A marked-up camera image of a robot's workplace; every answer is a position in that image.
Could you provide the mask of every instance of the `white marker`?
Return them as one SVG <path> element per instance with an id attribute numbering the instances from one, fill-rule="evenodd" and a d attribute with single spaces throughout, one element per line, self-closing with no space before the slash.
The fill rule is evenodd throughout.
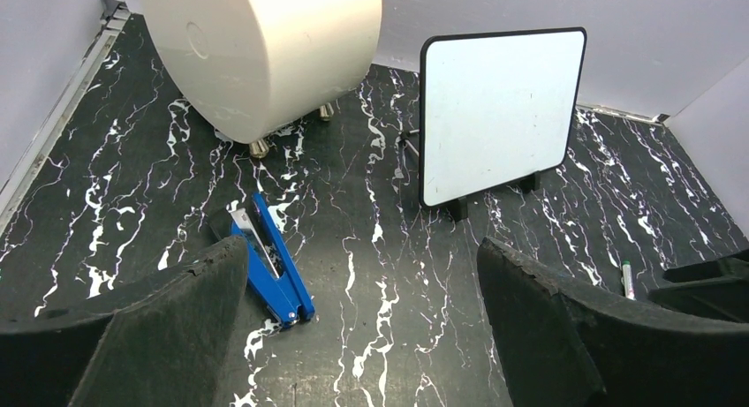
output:
<path id="1" fill-rule="evenodd" d="M 634 285 L 632 284 L 632 266 L 629 261 L 622 263 L 622 282 L 624 283 L 624 296 L 634 299 Z"/>

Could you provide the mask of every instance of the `white board surface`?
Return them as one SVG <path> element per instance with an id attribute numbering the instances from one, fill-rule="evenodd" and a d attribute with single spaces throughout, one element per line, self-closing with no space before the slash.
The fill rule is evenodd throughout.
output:
<path id="1" fill-rule="evenodd" d="M 421 202 L 437 206 L 560 165 L 585 45 L 582 28 L 427 41 Z"/>

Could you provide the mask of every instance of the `black stand foot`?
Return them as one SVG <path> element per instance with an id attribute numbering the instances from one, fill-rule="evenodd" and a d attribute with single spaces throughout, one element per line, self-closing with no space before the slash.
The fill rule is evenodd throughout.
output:
<path id="1" fill-rule="evenodd" d="M 463 219 L 468 218 L 468 199 L 466 197 L 460 197 L 457 200 L 449 201 L 445 204 L 448 213 L 452 216 L 452 220 L 460 222 Z"/>
<path id="2" fill-rule="evenodd" d="M 520 180 L 518 186 L 520 186 L 520 191 L 522 191 L 523 193 L 538 191 L 539 189 L 541 189 L 541 173 L 536 172 L 532 175 L 524 177 L 522 180 Z"/>

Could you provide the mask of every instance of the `stapler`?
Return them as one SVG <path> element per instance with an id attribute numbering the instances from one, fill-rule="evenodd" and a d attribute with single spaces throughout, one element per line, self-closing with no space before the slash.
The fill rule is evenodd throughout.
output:
<path id="1" fill-rule="evenodd" d="M 208 218 L 208 225 L 218 239 L 231 235 L 245 239 L 250 254 L 247 282 L 283 328 L 314 317 L 312 298 L 262 194 L 253 194 L 249 208 L 216 212 Z"/>

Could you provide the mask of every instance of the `black marble surface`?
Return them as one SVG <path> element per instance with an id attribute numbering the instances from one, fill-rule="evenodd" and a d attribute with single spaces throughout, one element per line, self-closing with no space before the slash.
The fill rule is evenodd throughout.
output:
<path id="1" fill-rule="evenodd" d="M 419 207 L 396 142 L 418 126 L 414 74 L 373 66 L 335 109 L 252 160 L 181 98 L 131 17 L 0 237 L 0 316 L 186 260 L 213 242 L 207 213 L 262 191 L 318 314 L 279 333 L 248 294 L 216 405 L 510 405 L 475 274 L 484 236 L 617 293 L 629 260 L 641 298 L 665 268 L 749 245 L 663 127 L 581 110 L 538 192 L 474 195 L 455 224 Z"/>

